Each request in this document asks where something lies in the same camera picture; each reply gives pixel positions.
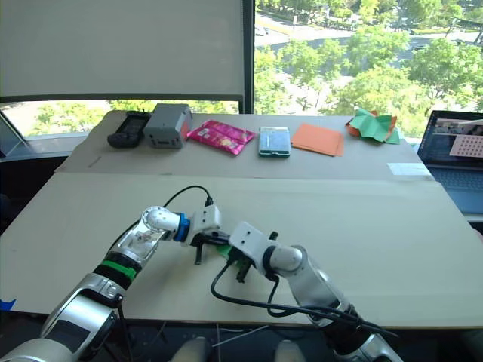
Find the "gray box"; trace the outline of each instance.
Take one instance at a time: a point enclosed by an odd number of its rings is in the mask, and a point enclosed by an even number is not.
[[[144,136],[151,147],[180,149],[191,130],[193,116],[187,104],[159,103],[144,127]]]

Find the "laptop screen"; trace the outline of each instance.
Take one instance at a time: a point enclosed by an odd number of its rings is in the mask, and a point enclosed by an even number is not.
[[[429,165],[483,170],[483,113],[433,111],[417,154]]]

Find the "laptop keyboard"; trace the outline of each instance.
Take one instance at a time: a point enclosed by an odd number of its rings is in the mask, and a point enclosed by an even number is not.
[[[483,192],[483,172],[437,168],[431,168],[430,171],[436,181],[442,183],[445,188]]]

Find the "green band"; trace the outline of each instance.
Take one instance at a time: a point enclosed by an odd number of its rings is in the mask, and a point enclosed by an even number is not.
[[[122,274],[127,276],[131,281],[134,280],[136,277],[136,271],[132,268],[126,268],[125,266],[119,265],[117,262],[111,262],[109,260],[103,260],[101,265],[109,266],[110,268],[113,268],[117,270],[118,272],[120,271]]]

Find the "window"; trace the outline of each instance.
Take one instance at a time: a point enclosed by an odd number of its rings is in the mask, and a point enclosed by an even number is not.
[[[433,109],[483,111],[481,0],[257,0],[259,114],[398,116],[421,138]]]
[[[1,110],[27,139],[86,133],[113,109],[152,111],[156,103],[188,103],[196,113],[238,113],[238,102],[209,100],[61,100],[4,103]]]

